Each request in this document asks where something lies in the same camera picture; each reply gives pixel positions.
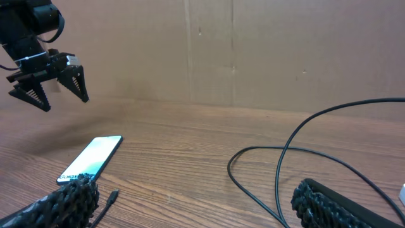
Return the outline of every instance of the black cable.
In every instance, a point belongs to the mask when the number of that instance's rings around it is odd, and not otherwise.
[[[102,210],[102,212],[99,214],[99,216],[97,216],[97,218],[94,220],[94,222],[92,223],[92,225],[90,226],[90,228],[95,228],[97,226],[97,224],[101,221],[101,219],[105,216],[105,214],[107,213],[108,209],[112,206],[112,204],[115,202],[115,200],[118,197],[118,189],[115,189],[108,197],[107,199],[107,203],[106,203],[106,207],[104,207],[104,209]]]
[[[14,70],[18,70],[19,68],[8,68],[6,66],[0,65],[0,68],[3,68],[5,70],[9,70],[9,71],[14,71]]]
[[[338,106],[334,106],[331,108],[328,108],[326,110],[320,111],[318,113],[315,113],[314,115],[311,115],[310,117],[308,117],[305,121],[303,121],[298,127],[297,129],[291,134],[291,136],[289,137],[289,140],[287,141],[287,143],[285,144],[285,146],[251,146],[248,148],[244,148],[242,150],[240,150],[238,153],[236,153],[231,160],[228,163],[228,175],[230,176],[230,178],[232,179],[232,181],[244,192],[246,193],[248,196],[250,196],[256,203],[258,203],[260,206],[262,206],[266,211],[268,211],[271,215],[273,215],[280,223],[282,223],[282,225],[284,225],[284,227],[289,227],[284,219],[284,216],[282,214],[282,210],[281,210],[281,206],[280,206],[280,198],[278,197],[278,179],[279,179],[279,175],[280,175],[280,169],[281,169],[281,163],[282,160],[284,158],[285,152],[287,151],[287,149],[296,149],[296,150],[301,150],[301,151],[305,151],[308,153],[314,153],[316,155],[320,155],[320,156],[324,156],[325,158],[329,158],[333,161],[336,161],[342,165],[344,165],[345,167],[347,167],[348,169],[352,170],[355,174],[357,174],[359,177],[361,177],[365,182],[367,182],[367,184],[369,184],[376,192],[378,192],[382,198],[384,198],[386,200],[386,202],[396,211],[396,213],[398,214],[398,216],[400,217],[402,223],[405,225],[405,216],[404,214],[401,212],[401,210],[398,208],[398,206],[379,188],[377,187],[372,181],[370,181],[369,179],[367,179],[367,177],[365,177],[362,173],[358,172],[355,168],[351,167],[349,164],[345,163],[342,160],[339,160],[338,158],[334,158],[330,155],[327,155],[325,153],[321,153],[318,151],[314,151],[311,149],[305,149],[305,148],[297,148],[297,147],[289,147],[289,144],[291,143],[291,140],[294,138],[294,136],[299,132],[299,130],[306,124],[308,123],[310,120],[314,119],[315,117],[318,117],[322,114],[328,113],[330,111],[334,111],[334,110],[338,110],[341,108],[346,108],[346,107],[350,107],[350,106],[357,106],[357,105],[365,105],[365,104],[372,104],[372,103],[386,103],[386,102],[405,102],[405,98],[380,98],[380,99],[368,99],[368,100],[364,100],[364,101],[356,101],[356,102],[352,102],[352,103],[347,103],[347,104],[341,104]],[[269,209],[264,203],[262,203],[259,199],[257,199],[253,194],[251,194],[248,190],[246,190],[244,187],[242,187],[233,177],[233,175],[231,174],[230,171],[230,166],[232,164],[232,162],[238,157],[240,156],[242,153],[250,150],[250,149],[259,149],[259,148],[267,148],[267,149],[283,149],[282,154],[280,155],[280,158],[278,160],[278,165],[277,165],[277,170],[276,170],[276,179],[275,179],[275,197],[276,197],[276,206],[277,206],[277,211],[279,213],[279,216],[277,216],[277,214],[275,214],[275,212],[273,212],[271,209]]]

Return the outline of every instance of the wooden table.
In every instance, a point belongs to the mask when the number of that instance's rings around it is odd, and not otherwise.
[[[100,208],[119,188],[100,227],[281,227],[239,190],[227,163],[252,145],[284,145],[310,113],[50,95],[52,110],[29,104],[0,107],[0,216],[58,188],[56,178],[97,136],[124,141],[97,181]],[[384,104],[395,108],[398,104]],[[405,123],[325,115],[308,124],[293,146],[317,149],[353,165],[398,200],[405,182]],[[274,175],[280,151],[243,155],[233,172],[275,209]],[[399,223],[391,208],[359,177],[316,155],[288,151],[280,176],[284,216],[292,227],[292,192],[310,177]]]

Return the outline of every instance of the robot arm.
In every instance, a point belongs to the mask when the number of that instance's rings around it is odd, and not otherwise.
[[[9,82],[17,82],[10,95],[49,111],[41,82],[57,79],[83,102],[89,100],[83,66],[75,55],[56,49],[46,51],[39,42],[55,41],[64,25],[51,0],[0,0],[0,43],[20,70],[7,77]],[[49,41],[38,37],[56,29]]]

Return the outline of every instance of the beige wall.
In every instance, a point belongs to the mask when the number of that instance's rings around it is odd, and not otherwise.
[[[405,96],[403,0],[54,0],[89,96],[314,112]],[[345,115],[403,120],[379,104]]]

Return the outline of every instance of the phone screen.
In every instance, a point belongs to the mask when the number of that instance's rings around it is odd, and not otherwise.
[[[79,174],[89,174],[97,178],[99,171],[108,162],[122,141],[122,136],[105,136],[94,138],[77,156],[69,167],[56,180],[58,184],[76,179]]]

